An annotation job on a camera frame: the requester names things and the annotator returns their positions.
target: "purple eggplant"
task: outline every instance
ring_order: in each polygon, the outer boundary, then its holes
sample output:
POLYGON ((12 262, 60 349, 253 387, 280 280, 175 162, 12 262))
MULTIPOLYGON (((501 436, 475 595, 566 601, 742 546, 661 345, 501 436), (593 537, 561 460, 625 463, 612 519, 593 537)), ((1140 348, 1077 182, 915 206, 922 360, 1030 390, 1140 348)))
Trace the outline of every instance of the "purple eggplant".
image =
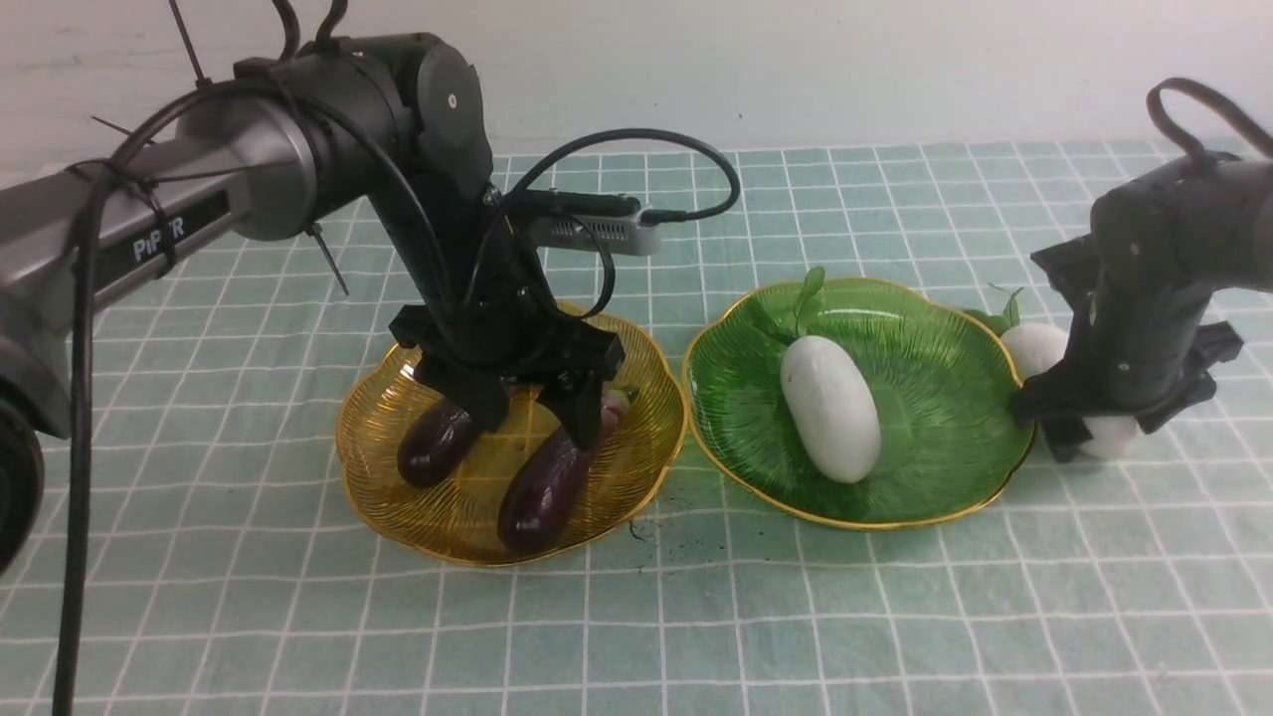
POLYGON ((468 413, 442 399, 416 418, 398 443, 398 475, 416 489, 434 487, 460 469, 481 436, 468 413))
POLYGON ((496 530, 504 547, 535 554, 556 544, 593 462, 635 399, 635 389, 608 390, 602 395, 601 429, 589 450, 579 450, 564 428, 545 438, 513 475, 499 506, 496 530))

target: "plate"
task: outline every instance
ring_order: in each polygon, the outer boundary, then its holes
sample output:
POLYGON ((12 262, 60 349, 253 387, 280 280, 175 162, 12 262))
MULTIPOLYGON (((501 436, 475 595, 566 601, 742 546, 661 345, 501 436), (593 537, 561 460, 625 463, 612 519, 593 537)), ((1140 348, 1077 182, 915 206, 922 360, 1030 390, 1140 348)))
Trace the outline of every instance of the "plate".
MULTIPOLYGON (((578 307, 563 310, 579 315, 578 307)), ((419 349, 393 347, 349 395, 336 426, 336 451, 345 496, 369 527, 447 562, 498 567, 544 559, 596 540, 653 499, 685 441, 689 404, 658 345, 635 325, 600 315, 588 322, 619 334, 626 359, 615 386, 640 390, 631 412, 597 457, 559 543, 522 555, 495 535, 495 519, 509 479, 559 426, 523 392, 509 418, 474 446, 460 470, 442 484, 418 490, 398 476, 397 446, 415 419, 440 396, 411 377, 419 349)))
POLYGON ((808 459, 779 385, 801 288, 743 296, 690 344, 690 427, 715 466, 779 510, 845 529, 931 525, 993 502, 1035 440, 1008 413, 1021 381, 994 334, 899 284, 826 280, 802 321, 853 357, 882 432, 872 471, 841 484, 808 459))

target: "white wall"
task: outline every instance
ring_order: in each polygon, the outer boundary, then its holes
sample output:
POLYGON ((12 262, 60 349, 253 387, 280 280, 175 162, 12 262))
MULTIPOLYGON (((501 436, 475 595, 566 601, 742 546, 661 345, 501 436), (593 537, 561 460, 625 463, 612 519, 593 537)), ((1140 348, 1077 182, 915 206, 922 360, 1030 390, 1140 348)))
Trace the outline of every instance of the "white wall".
MULTIPOLYGON (((295 4, 309 37, 326 3, 295 4)), ((434 32, 474 61, 500 152, 620 125, 722 148, 1147 136, 1144 93, 1172 74, 1213 84, 1273 126, 1269 0, 351 5, 344 34, 434 32)), ((269 0, 183 9, 216 78, 281 43, 269 0)), ((108 152, 118 138, 89 113, 134 124, 190 87, 164 0, 4 0, 0 176, 108 152)))

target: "white vegetable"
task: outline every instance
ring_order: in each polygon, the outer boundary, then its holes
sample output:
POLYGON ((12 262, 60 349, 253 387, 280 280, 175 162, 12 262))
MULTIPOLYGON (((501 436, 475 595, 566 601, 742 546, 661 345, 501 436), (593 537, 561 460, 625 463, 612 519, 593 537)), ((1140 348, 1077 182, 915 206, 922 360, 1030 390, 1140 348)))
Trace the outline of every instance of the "white vegetable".
POLYGON ((806 335, 787 348, 782 382, 813 465, 839 483, 867 476, 880 459, 880 417, 853 358, 833 340, 806 335))
MULTIPOLYGON (((1049 324, 1021 324, 1004 331, 999 340, 1012 355, 1017 375, 1023 381, 1060 362, 1069 334, 1049 324)), ((1127 455, 1141 434, 1136 418, 1127 415, 1083 418, 1083 424, 1092 440, 1080 445, 1078 450, 1100 460, 1118 460, 1127 455)))

